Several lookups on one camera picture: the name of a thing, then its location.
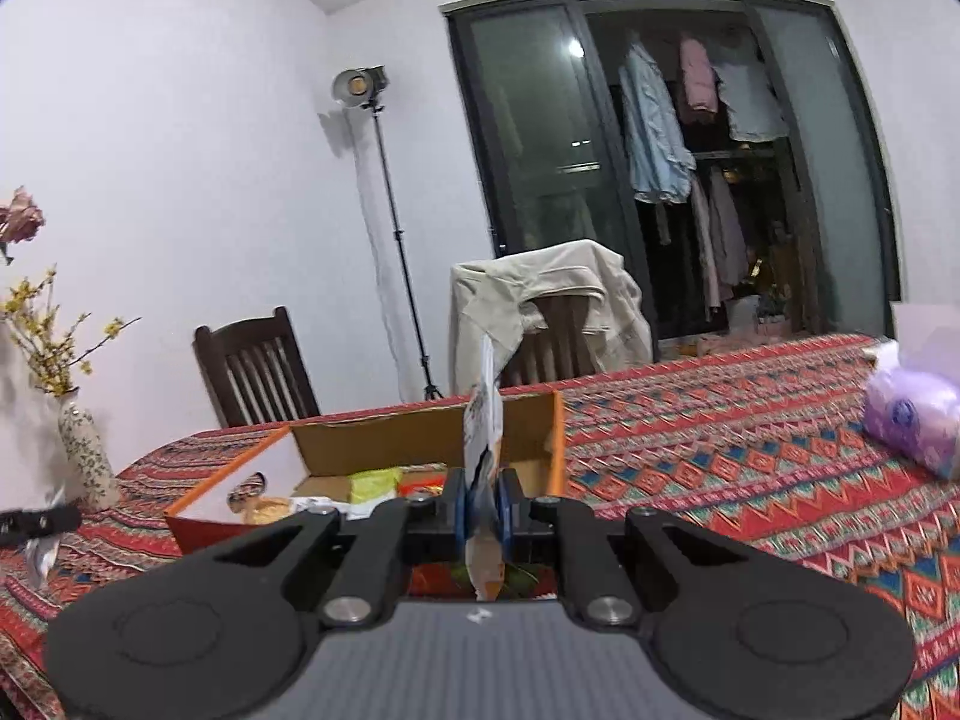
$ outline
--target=yellow-green package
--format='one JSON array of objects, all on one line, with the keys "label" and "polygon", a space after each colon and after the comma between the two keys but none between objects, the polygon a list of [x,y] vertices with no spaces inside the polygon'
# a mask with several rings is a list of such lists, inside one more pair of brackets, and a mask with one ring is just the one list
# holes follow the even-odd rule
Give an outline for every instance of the yellow-green package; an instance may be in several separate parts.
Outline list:
[{"label": "yellow-green package", "polygon": [[360,471],[350,474],[350,502],[366,503],[374,498],[382,498],[397,490],[401,469],[381,469],[378,471]]}]

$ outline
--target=white ceramic vase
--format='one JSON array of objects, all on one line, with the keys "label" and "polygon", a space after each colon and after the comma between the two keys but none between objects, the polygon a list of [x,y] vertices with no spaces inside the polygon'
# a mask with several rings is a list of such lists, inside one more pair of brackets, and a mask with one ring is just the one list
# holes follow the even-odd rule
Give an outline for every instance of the white ceramic vase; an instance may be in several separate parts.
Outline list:
[{"label": "white ceramic vase", "polygon": [[79,395],[78,387],[56,399],[59,401],[56,426],[64,441],[71,470],[83,484],[83,505],[101,512],[117,504],[120,487],[104,452],[104,442],[97,432],[93,416],[78,403]]}]

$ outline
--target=geometric pattern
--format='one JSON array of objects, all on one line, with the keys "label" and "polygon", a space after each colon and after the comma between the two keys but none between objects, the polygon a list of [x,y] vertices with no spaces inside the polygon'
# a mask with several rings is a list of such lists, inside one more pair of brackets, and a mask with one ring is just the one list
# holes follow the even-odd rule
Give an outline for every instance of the geometric pattern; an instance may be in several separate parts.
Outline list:
[{"label": "geometric pattern", "polygon": [[[864,437],[866,341],[808,338],[523,389],[563,391],[568,495],[600,517],[667,509],[860,584],[917,640],[895,717],[960,718],[960,487]],[[43,674],[47,623],[93,587],[174,560],[163,510],[270,432],[204,433],[133,464],[123,503],[64,538],[45,589],[27,584],[20,555],[0,553],[0,689],[26,720],[62,717]]]}]

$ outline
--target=purple tissue package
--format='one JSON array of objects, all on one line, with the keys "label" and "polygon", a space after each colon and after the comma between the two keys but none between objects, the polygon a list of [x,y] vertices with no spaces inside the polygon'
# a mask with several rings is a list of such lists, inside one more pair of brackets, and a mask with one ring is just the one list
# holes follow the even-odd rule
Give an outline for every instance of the purple tissue package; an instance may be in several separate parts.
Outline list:
[{"label": "purple tissue package", "polygon": [[960,478],[960,386],[923,370],[877,370],[864,430],[944,479]]}]

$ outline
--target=dark brown chair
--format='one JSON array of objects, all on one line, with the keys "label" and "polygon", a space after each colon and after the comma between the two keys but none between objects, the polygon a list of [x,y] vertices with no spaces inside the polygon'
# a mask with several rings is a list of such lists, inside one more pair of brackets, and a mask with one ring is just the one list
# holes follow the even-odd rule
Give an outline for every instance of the dark brown chair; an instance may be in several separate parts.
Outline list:
[{"label": "dark brown chair", "polygon": [[194,333],[200,371],[227,427],[319,416],[287,310]]},{"label": "dark brown chair", "polygon": [[549,295],[531,303],[544,315],[546,330],[524,334],[503,368],[500,385],[542,384],[596,373],[584,341],[589,298]]}]

